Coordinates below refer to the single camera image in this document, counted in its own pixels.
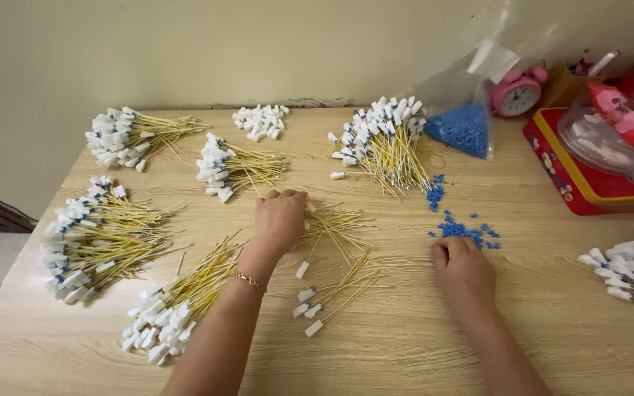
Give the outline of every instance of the clock face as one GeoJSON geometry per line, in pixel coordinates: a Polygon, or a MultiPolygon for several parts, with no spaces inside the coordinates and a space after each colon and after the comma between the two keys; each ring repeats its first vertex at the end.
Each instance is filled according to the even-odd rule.
{"type": "Polygon", "coordinates": [[[519,116],[530,110],[540,99],[539,90],[532,85],[520,85],[511,89],[500,103],[500,112],[505,116],[519,116]]]}

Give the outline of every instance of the pile of white connectors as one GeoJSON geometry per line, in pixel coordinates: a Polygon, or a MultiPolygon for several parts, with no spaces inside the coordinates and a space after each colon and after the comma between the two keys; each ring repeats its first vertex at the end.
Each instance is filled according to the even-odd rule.
{"type": "Polygon", "coordinates": [[[94,274],[116,264],[114,260],[100,263],[94,267],[91,274],[80,269],[70,271],[70,257],[64,254],[66,247],[78,248],[79,240],[85,239],[91,229],[103,224],[104,219],[91,220],[88,215],[106,204],[105,197],[126,196],[124,187],[112,187],[112,183],[111,178],[107,176],[93,177],[92,186],[87,191],[89,196],[68,199],[65,208],[55,210],[57,219],[48,224],[44,231],[38,267],[49,271],[51,277],[45,280],[45,285],[55,294],[55,298],[65,301],[66,304],[88,301],[94,293],[99,292],[96,288],[89,287],[94,274]]]}
{"type": "Polygon", "coordinates": [[[207,132],[207,143],[201,151],[202,159],[197,160],[199,167],[197,179],[207,182],[207,195],[217,194],[223,204],[234,194],[229,185],[229,171],[226,170],[224,161],[230,157],[236,157],[231,148],[227,148],[226,151],[221,148],[225,142],[226,140],[207,132]]]}
{"type": "Polygon", "coordinates": [[[605,279],[608,294],[621,300],[633,300],[634,241],[623,242],[605,251],[598,248],[582,254],[578,261],[594,267],[594,273],[605,279]]]}
{"type": "MultiPolygon", "coordinates": [[[[141,159],[142,154],[151,145],[148,142],[129,147],[129,133],[132,128],[132,120],[135,111],[123,107],[122,111],[109,108],[106,114],[99,114],[92,120],[92,131],[85,132],[87,148],[97,157],[100,166],[126,166],[139,172],[144,170],[146,160],[141,159]]],[[[154,136],[153,132],[141,132],[141,138],[154,136]]]]}
{"type": "MultiPolygon", "coordinates": [[[[424,118],[417,120],[414,117],[421,106],[422,102],[415,102],[415,96],[400,101],[392,97],[390,102],[382,96],[378,102],[371,103],[368,111],[359,109],[358,113],[354,114],[354,120],[344,124],[345,131],[341,137],[331,132],[327,135],[333,147],[339,143],[342,145],[341,151],[333,153],[332,158],[341,159],[344,166],[357,165],[360,159],[373,151],[370,144],[372,138],[381,132],[382,136],[392,138],[395,136],[395,128],[401,125],[407,127],[411,139],[417,139],[422,135],[426,123],[424,118]]],[[[336,180],[344,178],[345,175],[345,172],[333,172],[330,177],[336,180]]]]}
{"type": "Polygon", "coordinates": [[[162,366],[168,355],[180,356],[196,323],[189,321],[192,315],[188,301],[167,307],[171,299],[168,292],[180,278],[171,281],[160,290],[141,292],[138,307],[128,315],[135,318],[134,323],[124,330],[124,342],[121,349],[130,352],[132,348],[148,352],[148,363],[162,366]]]}
{"type": "Polygon", "coordinates": [[[290,114],[290,109],[285,106],[275,105],[271,108],[258,105],[255,109],[242,107],[232,114],[232,118],[239,129],[249,131],[246,138],[257,143],[264,136],[273,140],[278,139],[280,133],[285,130],[283,117],[287,114],[290,114]]]}

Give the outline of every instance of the red box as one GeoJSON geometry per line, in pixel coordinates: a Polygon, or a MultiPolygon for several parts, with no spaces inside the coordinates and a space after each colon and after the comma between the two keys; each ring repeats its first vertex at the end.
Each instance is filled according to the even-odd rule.
{"type": "Polygon", "coordinates": [[[634,213],[634,179],[591,168],[569,155],[557,135],[566,109],[540,109],[523,128],[569,209],[579,216],[634,213]]]}

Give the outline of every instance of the pile of blue plastic pieces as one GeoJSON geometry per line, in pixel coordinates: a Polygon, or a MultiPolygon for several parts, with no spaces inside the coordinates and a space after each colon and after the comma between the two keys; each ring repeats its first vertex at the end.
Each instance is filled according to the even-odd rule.
{"type": "Polygon", "coordinates": [[[474,157],[488,157],[488,111],[480,105],[467,103],[429,117],[425,133],[474,157]]]}
{"type": "MultiPolygon", "coordinates": [[[[445,194],[445,189],[442,184],[444,183],[445,176],[439,175],[435,176],[432,180],[433,188],[431,191],[427,193],[427,201],[430,202],[430,209],[432,212],[437,211],[437,207],[439,206],[439,202],[442,200],[442,196],[445,194]]],[[[495,232],[492,228],[489,227],[488,224],[481,224],[480,228],[467,228],[463,223],[457,223],[453,217],[452,212],[445,209],[445,222],[441,223],[437,226],[438,229],[442,230],[440,237],[469,237],[473,239],[478,246],[479,249],[483,249],[486,246],[489,249],[499,249],[500,244],[498,242],[486,242],[483,237],[488,234],[491,238],[498,238],[500,235],[495,232]]],[[[471,214],[472,219],[478,218],[477,213],[471,214]]],[[[436,237],[437,234],[433,231],[429,231],[427,233],[430,237],[436,237]]]]}

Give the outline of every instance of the hand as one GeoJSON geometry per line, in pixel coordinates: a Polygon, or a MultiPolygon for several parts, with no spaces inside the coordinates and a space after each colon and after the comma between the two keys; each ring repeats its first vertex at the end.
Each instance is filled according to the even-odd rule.
{"type": "Polygon", "coordinates": [[[240,259],[240,271],[266,285],[277,261],[294,247],[305,233],[307,193],[271,190],[256,201],[256,234],[240,259]]]}
{"type": "Polygon", "coordinates": [[[432,256],[445,302],[467,333],[498,312],[495,270],[471,238],[438,239],[432,256]]]}

